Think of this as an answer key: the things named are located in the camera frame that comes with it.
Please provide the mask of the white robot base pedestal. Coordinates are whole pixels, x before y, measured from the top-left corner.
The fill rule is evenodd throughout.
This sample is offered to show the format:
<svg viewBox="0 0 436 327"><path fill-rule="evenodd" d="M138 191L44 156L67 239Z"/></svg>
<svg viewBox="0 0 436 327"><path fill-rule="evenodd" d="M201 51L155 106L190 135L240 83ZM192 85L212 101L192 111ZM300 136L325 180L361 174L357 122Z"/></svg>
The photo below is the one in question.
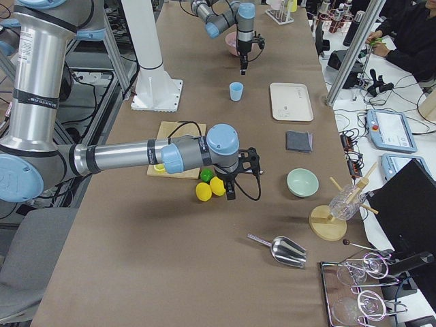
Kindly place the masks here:
<svg viewBox="0 0 436 327"><path fill-rule="evenodd" d="M183 81L171 78L164 68L151 2L124 0L121 4L140 66L131 108L176 112Z"/></svg>

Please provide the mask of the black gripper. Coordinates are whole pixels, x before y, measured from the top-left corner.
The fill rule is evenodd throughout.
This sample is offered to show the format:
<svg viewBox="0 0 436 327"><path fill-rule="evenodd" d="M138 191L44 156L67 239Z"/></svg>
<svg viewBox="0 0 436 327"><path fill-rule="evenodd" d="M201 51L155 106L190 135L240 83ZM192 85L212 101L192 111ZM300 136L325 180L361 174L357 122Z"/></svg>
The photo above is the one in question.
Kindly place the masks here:
<svg viewBox="0 0 436 327"><path fill-rule="evenodd" d="M252 51L252 45L257 44L260 53L254 58L249 60L248 54ZM265 48L265 39L257 32L238 32L237 33L237 51L240 59L240 74L245 75L248 68L248 64L251 61L256 60L263 49Z"/></svg>
<svg viewBox="0 0 436 327"><path fill-rule="evenodd" d="M225 167L222 163L214 163L217 176L223 181L227 200L235 200L236 177L242 173L251 173L256 178L258 190L261 190L260 184L260 156L254 147L240 149L235 163Z"/></svg>

